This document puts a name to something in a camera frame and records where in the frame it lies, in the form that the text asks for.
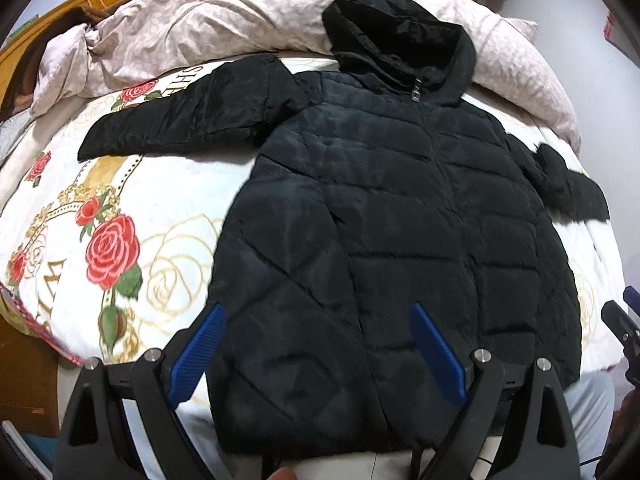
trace bedsheet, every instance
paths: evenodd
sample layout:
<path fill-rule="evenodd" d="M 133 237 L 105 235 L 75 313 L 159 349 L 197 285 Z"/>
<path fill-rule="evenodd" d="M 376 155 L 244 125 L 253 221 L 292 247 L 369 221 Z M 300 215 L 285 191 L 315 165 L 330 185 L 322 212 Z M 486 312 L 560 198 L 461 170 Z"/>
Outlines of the bedsheet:
<path fill-rule="evenodd" d="M 292 72 L 336 68 L 326 57 L 279 56 Z M 52 120 L 47 114 L 30 126 L 31 134 L 59 129 L 0 216 L 0 265 L 6 269 L 0 289 L 25 325 L 76 364 L 93 355 L 110 363 L 135 360 L 145 349 L 164 347 L 197 316 L 223 219 L 255 155 L 105 156 L 80 164 L 78 147 L 102 115 L 167 96 L 222 62 L 179 70 L 82 107 L 63 101 Z M 530 148 L 546 142 L 569 168 L 584 171 L 571 147 L 521 108 L 479 86 L 464 98 L 496 115 Z M 620 361 L 622 349 L 599 310 L 607 300 L 623 304 L 624 288 L 610 223 L 554 225 L 576 277 L 582 371 L 609 367 Z M 119 280 L 130 259 L 136 272 Z M 162 478 L 135 411 L 128 406 L 143 464 L 150 478 Z M 231 466 L 217 449 L 204 378 L 178 416 L 217 478 L 230 478 Z"/>

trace red rose print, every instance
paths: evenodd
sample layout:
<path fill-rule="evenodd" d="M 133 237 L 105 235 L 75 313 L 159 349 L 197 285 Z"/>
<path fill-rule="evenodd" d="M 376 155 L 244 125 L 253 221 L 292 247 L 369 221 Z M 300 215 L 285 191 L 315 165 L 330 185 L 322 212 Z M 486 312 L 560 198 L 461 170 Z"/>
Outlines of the red rose print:
<path fill-rule="evenodd" d="M 39 177 L 44 171 L 44 169 L 47 167 L 47 164 L 49 163 L 50 160 L 51 160 L 51 152 L 47 152 L 40 158 L 37 158 L 36 161 L 33 163 L 33 166 L 31 167 L 31 171 L 27 175 L 27 180 L 29 181 L 36 180 L 36 178 Z"/>
<path fill-rule="evenodd" d="M 24 266 L 27 263 L 27 257 L 24 253 L 17 253 L 11 260 L 11 279 L 17 285 L 24 276 Z"/>
<path fill-rule="evenodd" d="M 108 290 L 133 267 L 139 255 L 140 242 L 132 218 L 118 215 L 101 224 L 86 247 L 87 279 Z"/>
<path fill-rule="evenodd" d="M 130 103 L 134 99 L 140 97 L 142 94 L 149 92 L 154 86 L 156 86 L 157 82 L 158 79 L 152 79 L 151 81 L 142 83 L 142 85 L 127 88 L 126 90 L 122 91 L 122 94 L 120 94 L 120 99 L 126 103 Z"/>
<path fill-rule="evenodd" d="M 76 213 L 76 224 L 79 226 L 87 225 L 94 219 L 98 209 L 100 209 L 100 199 L 97 196 L 86 199 Z"/>

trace pink comforter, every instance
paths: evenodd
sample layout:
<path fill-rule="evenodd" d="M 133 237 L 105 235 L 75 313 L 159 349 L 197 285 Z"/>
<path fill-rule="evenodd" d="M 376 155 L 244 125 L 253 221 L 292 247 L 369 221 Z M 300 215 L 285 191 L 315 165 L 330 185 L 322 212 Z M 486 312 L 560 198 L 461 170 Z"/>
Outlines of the pink comforter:
<path fill-rule="evenodd" d="M 329 54 L 322 11 L 333 0 L 133 0 L 95 28 L 47 45 L 32 112 L 71 95 L 96 97 L 178 67 L 258 51 Z M 474 81 L 541 118 L 576 153 L 580 137 L 562 85 L 519 25 L 471 0 L 415 0 L 471 36 Z"/>

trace zipper pull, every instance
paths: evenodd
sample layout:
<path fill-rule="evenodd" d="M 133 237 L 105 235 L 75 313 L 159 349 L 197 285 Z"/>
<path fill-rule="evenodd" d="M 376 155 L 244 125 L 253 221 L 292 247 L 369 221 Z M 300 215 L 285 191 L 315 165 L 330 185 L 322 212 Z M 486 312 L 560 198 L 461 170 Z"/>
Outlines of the zipper pull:
<path fill-rule="evenodd" d="M 414 90 L 411 92 L 411 99 L 414 100 L 415 102 L 418 102 L 420 100 L 420 85 L 421 84 L 422 84 L 422 81 L 420 81 L 418 78 L 415 78 Z"/>

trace cable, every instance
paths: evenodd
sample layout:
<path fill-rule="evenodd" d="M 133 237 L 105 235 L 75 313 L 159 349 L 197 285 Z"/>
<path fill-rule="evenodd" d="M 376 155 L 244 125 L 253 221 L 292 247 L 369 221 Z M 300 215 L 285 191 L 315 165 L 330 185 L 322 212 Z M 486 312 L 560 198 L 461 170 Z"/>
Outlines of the cable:
<path fill-rule="evenodd" d="M 595 462 L 596 460 L 600 460 L 604 455 L 597 456 L 596 458 L 591 458 L 589 460 L 585 460 L 584 462 L 580 462 L 580 467 L 583 465 L 590 464 L 591 462 Z"/>

